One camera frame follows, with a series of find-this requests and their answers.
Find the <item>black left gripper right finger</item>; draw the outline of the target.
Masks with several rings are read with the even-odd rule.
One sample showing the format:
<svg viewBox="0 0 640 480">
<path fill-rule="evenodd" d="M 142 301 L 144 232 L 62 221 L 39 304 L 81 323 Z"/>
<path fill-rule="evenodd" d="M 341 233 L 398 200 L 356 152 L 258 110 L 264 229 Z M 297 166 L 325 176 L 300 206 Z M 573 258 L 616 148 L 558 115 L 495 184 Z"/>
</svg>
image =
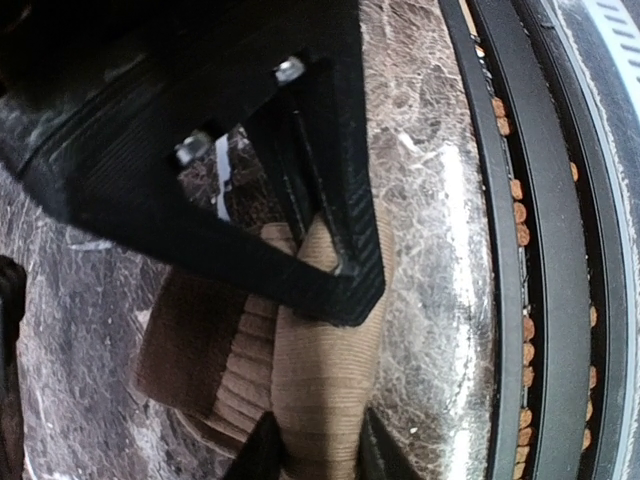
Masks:
<svg viewBox="0 0 640 480">
<path fill-rule="evenodd" d="M 364 480 L 420 480 L 372 407 L 364 415 L 358 466 L 360 479 Z"/>
</svg>

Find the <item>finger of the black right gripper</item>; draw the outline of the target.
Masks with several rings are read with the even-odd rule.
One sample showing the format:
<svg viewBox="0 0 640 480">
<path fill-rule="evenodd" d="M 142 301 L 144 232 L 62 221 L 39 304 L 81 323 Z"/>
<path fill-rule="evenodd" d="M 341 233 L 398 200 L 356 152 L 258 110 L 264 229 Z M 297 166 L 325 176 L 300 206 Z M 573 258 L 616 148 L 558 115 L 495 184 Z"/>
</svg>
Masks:
<svg viewBox="0 0 640 480">
<path fill-rule="evenodd" d="M 194 206 L 175 169 L 154 157 L 66 154 L 66 220 L 165 263 L 227 282 L 337 326 L 358 326 L 380 295 L 336 295 L 326 272 Z"/>
<path fill-rule="evenodd" d="M 249 140 L 303 243 L 321 218 L 337 255 L 336 295 L 380 295 L 383 259 L 369 176 L 361 64 L 293 55 L 273 72 L 275 95 L 249 118 Z"/>
</svg>

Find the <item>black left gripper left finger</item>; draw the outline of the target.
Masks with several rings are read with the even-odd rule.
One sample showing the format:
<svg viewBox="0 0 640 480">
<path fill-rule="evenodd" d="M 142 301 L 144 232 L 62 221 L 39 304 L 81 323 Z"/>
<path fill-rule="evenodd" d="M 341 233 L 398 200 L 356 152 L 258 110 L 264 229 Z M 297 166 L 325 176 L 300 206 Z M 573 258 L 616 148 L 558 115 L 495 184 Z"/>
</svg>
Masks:
<svg viewBox="0 0 640 480">
<path fill-rule="evenodd" d="M 227 470 L 227 480 L 278 480 L 285 446 L 272 412 L 265 412 Z"/>
</svg>

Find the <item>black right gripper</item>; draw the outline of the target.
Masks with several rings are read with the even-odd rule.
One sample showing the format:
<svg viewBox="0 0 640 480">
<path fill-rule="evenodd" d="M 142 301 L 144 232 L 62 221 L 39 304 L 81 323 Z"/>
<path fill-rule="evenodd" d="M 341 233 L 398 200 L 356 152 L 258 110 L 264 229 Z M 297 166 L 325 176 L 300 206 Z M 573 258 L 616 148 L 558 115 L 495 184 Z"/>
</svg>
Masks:
<svg viewBox="0 0 640 480">
<path fill-rule="evenodd" d="M 155 3 L 113 35 L 95 4 L 36 3 L 1 46 L 24 66 L 1 100 L 2 156 L 25 192 L 66 220 L 64 155 L 154 157 L 168 161 L 178 180 L 172 148 L 196 128 L 222 134 L 249 127 L 276 93 L 281 61 L 298 55 L 360 64 L 359 7 Z"/>
</svg>

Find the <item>tan brown sock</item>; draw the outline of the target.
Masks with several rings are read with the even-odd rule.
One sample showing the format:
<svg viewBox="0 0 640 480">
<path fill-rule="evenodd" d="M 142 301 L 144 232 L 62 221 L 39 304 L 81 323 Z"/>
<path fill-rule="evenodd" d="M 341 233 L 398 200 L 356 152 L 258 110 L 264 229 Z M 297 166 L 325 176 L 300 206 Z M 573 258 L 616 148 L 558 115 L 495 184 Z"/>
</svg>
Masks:
<svg viewBox="0 0 640 480">
<path fill-rule="evenodd" d="M 388 301 L 335 327 L 179 271 L 152 309 L 139 390 L 200 441 L 238 453 L 265 413 L 284 443 L 286 479 L 356 479 Z"/>
</svg>

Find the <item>black front table rail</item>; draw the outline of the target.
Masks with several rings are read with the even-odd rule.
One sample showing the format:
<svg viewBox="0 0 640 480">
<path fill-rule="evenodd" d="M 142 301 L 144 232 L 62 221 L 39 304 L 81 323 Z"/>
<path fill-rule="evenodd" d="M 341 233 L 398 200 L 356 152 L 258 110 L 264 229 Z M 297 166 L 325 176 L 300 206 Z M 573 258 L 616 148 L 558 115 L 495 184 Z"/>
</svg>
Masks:
<svg viewBox="0 0 640 480">
<path fill-rule="evenodd" d="M 627 294 L 595 110 L 554 1 L 445 1 L 496 281 L 493 479 L 615 479 Z"/>
</svg>

